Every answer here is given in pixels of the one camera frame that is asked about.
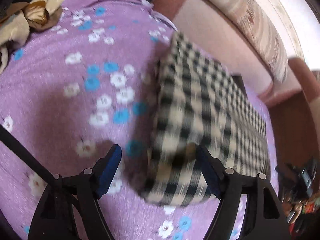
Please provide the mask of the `black cream checked coat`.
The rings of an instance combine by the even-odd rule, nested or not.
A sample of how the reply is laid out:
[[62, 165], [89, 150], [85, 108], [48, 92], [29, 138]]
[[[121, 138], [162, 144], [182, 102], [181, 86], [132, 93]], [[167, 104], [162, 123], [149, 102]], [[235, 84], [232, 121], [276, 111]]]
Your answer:
[[187, 206], [212, 195], [196, 147], [239, 174], [270, 174], [266, 123], [221, 63], [181, 32], [158, 65], [158, 104], [141, 196], [157, 205]]

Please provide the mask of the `brown cream patterned garment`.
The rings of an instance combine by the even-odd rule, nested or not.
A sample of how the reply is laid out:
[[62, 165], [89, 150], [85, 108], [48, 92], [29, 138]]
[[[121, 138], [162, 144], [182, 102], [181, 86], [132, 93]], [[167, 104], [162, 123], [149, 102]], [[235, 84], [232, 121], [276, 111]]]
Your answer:
[[1, 72], [10, 53], [22, 48], [32, 31], [55, 26], [63, 12], [64, 0], [1, 0]]

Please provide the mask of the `purple floral bed sheet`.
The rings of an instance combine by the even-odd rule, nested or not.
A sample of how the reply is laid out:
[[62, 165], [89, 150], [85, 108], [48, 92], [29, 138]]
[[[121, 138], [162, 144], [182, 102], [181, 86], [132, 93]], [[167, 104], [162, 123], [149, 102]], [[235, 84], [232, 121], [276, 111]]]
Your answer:
[[176, 208], [137, 194], [173, 24], [142, 0], [65, 0], [1, 75], [1, 125], [50, 172], [79, 174], [113, 144], [123, 157], [99, 205], [115, 239], [202, 239], [216, 199]]

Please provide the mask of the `striped floral pillow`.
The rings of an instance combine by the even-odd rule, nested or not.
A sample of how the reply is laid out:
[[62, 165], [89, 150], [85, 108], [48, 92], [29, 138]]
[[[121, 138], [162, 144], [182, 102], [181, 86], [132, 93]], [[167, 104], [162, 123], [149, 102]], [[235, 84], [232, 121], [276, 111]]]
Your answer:
[[245, 36], [267, 65], [274, 80], [287, 78], [288, 58], [275, 26], [256, 0], [208, 0]]

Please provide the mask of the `pink brown padded headboard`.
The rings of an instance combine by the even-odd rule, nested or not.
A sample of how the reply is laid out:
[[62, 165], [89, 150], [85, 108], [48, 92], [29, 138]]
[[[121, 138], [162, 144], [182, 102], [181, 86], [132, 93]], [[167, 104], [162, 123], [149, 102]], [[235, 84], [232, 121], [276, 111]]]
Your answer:
[[301, 92], [292, 71], [284, 83], [272, 80], [265, 64], [242, 33], [208, 0], [154, 0], [154, 10], [166, 16], [191, 42], [217, 59], [268, 107]]

